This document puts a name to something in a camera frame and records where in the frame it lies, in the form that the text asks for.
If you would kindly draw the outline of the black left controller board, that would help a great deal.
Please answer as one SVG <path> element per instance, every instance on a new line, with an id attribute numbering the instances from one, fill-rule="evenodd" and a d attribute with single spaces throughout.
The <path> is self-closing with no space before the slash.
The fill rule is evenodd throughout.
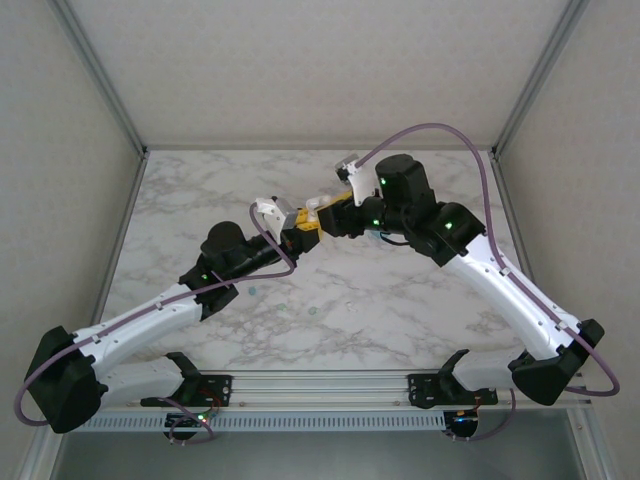
<path id="1" fill-rule="evenodd" d="M 209 414 L 196 413 L 197 420 L 180 413 L 168 413 L 164 420 L 163 434 L 167 439 L 189 442 L 196 440 L 211 440 L 212 437 L 202 426 L 209 422 Z"/>

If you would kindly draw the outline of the black controller board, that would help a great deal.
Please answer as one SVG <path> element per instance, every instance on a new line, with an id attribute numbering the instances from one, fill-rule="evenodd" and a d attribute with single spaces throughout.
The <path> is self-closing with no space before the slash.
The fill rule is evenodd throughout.
<path id="1" fill-rule="evenodd" d="M 211 440 L 212 437 L 202 426 L 209 422 L 209 414 L 196 413 L 197 420 L 180 413 L 168 413 L 164 420 L 163 434 L 167 439 L 189 442 L 196 440 Z"/>
<path id="2" fill-rule="evenodd" d="M 479 418 L 476 410 L 457 410 L 444 413 L 447 437 L 453 440 L 468 441 L 478 429 Z"/>

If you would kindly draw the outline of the black right controller board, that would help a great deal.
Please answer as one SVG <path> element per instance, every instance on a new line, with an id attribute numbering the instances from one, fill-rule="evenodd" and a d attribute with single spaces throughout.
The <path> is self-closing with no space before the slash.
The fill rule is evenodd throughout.
<path id="1" fill-rule="evenodd" d="M 447 437 L 453 440 L 468 441 L 478 429 L 479 418 L 476 410 L 457 410 L 444 413 Z"/>

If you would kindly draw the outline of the aluminium frame crossbar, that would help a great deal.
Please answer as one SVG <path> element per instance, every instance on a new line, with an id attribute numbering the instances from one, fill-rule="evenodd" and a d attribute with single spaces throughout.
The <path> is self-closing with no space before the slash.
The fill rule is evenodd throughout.
<path id="1" fill-rule="evenodd" d="M 148 151 L 285 151 L 285 150 L 344 150 L 370 151 L 372 144 L 364 143 L 218 143 L 218 144 L 148 144 Z M 463 151 L 467 147 L 463 143 L 457 144 L 420 144 L 399 142 L 387 147 L 387 150 L 426 150 L 426 151 Z"/>

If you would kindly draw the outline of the aluminium table side rail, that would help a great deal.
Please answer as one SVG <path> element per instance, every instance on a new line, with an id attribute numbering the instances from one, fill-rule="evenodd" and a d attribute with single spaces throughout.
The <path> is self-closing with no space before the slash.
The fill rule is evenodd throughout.
<path id="1" fill-rule="evenodd" d="M 525 248 L 522 232 L 516 217 L 516 212 L 513 206 L 511 196 L 507 187 L 507 183 L 502 171 L 499 156 L 494 150 L 490 151 L 490 164 L 496 180 L 499 195 L 502 201 L 502 205 L 505 210 L 506 220 L 509 225 L 511 237 L 513 240 L 515 252 L 518 258 L 519 265 L 523 273 L 530 279 L 534 280 L 533 270 L 529 261 L 529 257 Z"/>
<path id="2" fill-rule="evenodd" d="M 108 294 L 111 289 L 115 271 L 116 271 L 119 258 L 121 255 L 121 251 L 124 245 L 124 241 L 126 238 L 126 233 L 131 221 L 135 203 L 136 203 L 136 200 L 141 188 L 141 184 L 144 178 L 149 155 L 150 153 L 148 150 L 143 151 L 140 157 L 139 165 L 136 169 L 136 172 L 133 178 L 131 188 L 127 194 L 125 209 L 124 209 L 121 221 L 119 223 L 118 230 L 116 232 L 114 246 L 111 250 L 109 260 L 106 266 L 105 276 L 103 278 L 103 281 L 101 282 L 99 294 L 97 296 L 97 299 L 92 311 L 90 325 L 99 323 L 102 318 L 102 314 L 104 312 Z"/>

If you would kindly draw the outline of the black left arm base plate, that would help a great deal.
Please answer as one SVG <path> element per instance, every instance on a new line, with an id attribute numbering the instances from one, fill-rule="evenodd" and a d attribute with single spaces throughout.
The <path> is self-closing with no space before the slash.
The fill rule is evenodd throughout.
<path id="1" fill-rule="evenodd" d="M 232 393 L 233 377 L 190 371 L 178 375 L 166 386 L 156 387 L 140 400 L 142 407 L 166 406 L 160 398 L 168 398 L 185 407 L 227 407 Z"/>

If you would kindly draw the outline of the aluminium mounting rail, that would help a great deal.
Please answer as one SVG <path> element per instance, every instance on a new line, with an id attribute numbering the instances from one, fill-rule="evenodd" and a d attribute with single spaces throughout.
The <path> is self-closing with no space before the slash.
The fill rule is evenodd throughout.
<path id="1" fill-rule="evenodd" d="M 229 405 L 248 411 L 338 411 L 407 408 L 410 370 L 269 371 L 202 370 L 233 377 Z M 164 360 L 123 365 L 101 382 L 101 408 L 138 408 L 146 393 L 166 386 L 179 372 Z"/>

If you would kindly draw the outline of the aluminium frame post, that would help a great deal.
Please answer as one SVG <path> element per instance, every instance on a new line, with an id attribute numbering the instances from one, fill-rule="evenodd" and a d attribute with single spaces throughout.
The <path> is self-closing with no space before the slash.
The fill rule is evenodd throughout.
<path id="1" fill-rule="evenodd" d="M 496 162 L 506 153 L 591 0 L 567 0 L 491 148 Z"/>
<path id="2" fill-rule="evenodd" d="M 102 97 L 120 131 L 137 156 L 144 160 L 147 147 L 139 135 L 126 108 L 116 92 L 89 36 L 70 0 L 45 0 L 83 64 L 97 92 Z"/>

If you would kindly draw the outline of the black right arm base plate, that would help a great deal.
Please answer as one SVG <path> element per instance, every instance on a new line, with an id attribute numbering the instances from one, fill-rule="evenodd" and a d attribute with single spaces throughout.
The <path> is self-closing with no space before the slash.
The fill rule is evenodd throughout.
<path id="1" fill-rule="evenodd" d="M 494 390 L 468 390 L 449 374 L 410 374 L 407 380 L 408 399 L 415 407 L 430 409 L 440 406 L 496 405 L 498 403 Z"/>

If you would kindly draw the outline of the aluminium frame leg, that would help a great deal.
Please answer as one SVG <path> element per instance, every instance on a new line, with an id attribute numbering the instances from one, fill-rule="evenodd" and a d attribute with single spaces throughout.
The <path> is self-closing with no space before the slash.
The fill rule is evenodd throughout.
<path id="1" fill-rule="evenodd" d="M 567 416 L 586 480 L 618 480 L 592 406 L 581 404 L 569 409 Z"/>
<path id="2" fill-rule="evenodd" d="M 64 436 L 37 427 L 17 480 L 50 480 Z"/>

